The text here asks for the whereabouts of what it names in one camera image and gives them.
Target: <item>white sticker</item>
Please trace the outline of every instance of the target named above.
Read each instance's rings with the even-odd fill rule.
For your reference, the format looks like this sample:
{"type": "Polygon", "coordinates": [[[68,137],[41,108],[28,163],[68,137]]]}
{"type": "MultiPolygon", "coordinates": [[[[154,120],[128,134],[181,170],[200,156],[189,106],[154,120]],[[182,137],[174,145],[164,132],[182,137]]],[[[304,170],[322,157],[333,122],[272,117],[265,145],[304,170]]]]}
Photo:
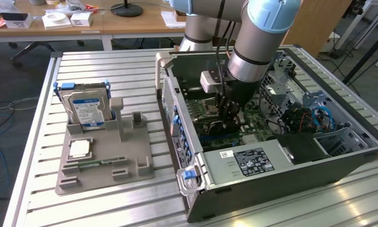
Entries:
{"type": "Polygon", "coordinates": [[[104,114],[102,111],[98,110],[100,104],[100,99],[97,98],[73,100],[81,125],[93,127],[104,124],[104,114]]]}
{"type": "Polygon", "coordinates": [[[221,158],[233,157],[234,153],[232,150],[221,151],[220,152],[221,158]]]}
{"type": "Polygon", "coordinates": [[[81,31],[81,33],[100,33],[100,31],[81,31]]]}

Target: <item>hard drive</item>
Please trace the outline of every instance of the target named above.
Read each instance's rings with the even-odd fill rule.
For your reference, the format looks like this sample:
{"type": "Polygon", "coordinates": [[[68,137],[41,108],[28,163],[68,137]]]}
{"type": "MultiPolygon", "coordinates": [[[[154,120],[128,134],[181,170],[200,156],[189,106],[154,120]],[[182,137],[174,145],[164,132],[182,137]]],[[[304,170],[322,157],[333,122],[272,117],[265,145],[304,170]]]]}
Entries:
{"type": "Polygon", "coordinates": [[[56,82],[53,87],[68,113],[69,123],[81,124],[85,131],[104,128],[105,121],[113,119],[109,83],[64,83],[58,87],[56,82]]]}

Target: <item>power supply label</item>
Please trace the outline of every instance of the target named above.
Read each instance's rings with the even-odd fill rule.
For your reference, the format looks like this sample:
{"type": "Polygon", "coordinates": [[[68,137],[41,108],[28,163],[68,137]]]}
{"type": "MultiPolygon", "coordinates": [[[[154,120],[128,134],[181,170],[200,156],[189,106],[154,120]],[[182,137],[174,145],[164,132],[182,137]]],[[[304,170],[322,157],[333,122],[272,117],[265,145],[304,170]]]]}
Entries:
{"type": "Polygon", "coordinates": [[[104,114],[102,111],[98,110],[98,106],[101,105],[100,99],[90,98],[73,100],[73,105],[81,125],[93,127],[104,124],[104,114]]]}
{"type": "Polygon", "coordinates": [[[244,176],[252,176],[274,170],[262,148],[234,153],[244,176]]]}

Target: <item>office chair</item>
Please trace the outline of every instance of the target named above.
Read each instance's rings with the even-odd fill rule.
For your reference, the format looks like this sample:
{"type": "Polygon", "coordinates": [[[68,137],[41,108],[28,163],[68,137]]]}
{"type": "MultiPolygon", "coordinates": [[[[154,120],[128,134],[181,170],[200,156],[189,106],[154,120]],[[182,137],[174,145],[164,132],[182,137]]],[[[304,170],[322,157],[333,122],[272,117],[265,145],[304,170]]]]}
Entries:
{"type": "MultiPolygon", "coordinates": [[[[77,45],[78,46],[84,46],[84,42],[81,40],[77,40],[77,45]]],[[[11,48],[17,48],[18,45],[17,43],[8,43],[8,46],[11,48]]],[[[17,59],[21,58],[25,54],[28,54],[28,52],[30,52],[37,46],[44,46],[49,49],[49,51],[54,52],[54,48],[50,46],[50,44],[45,41],[36,41],[32,42],[12,58],[12,66],[16,68],[21,68],[22,67],[22,63],[17,62],[17,59]]]]}

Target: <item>blue hard drive label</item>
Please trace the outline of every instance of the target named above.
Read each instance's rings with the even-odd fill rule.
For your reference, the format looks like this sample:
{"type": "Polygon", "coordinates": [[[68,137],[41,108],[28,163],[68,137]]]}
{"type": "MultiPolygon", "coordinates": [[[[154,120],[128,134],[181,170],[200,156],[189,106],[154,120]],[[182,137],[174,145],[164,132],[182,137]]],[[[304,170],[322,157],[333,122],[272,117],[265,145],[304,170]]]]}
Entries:
{"type": "Polygon", "coordinates": [[[89,98],[73,100],[73,105],[81,125],[96,127],[104,124],[104,114],[98,109],[98,106],[101,105],[100,99],[89,98]]]}

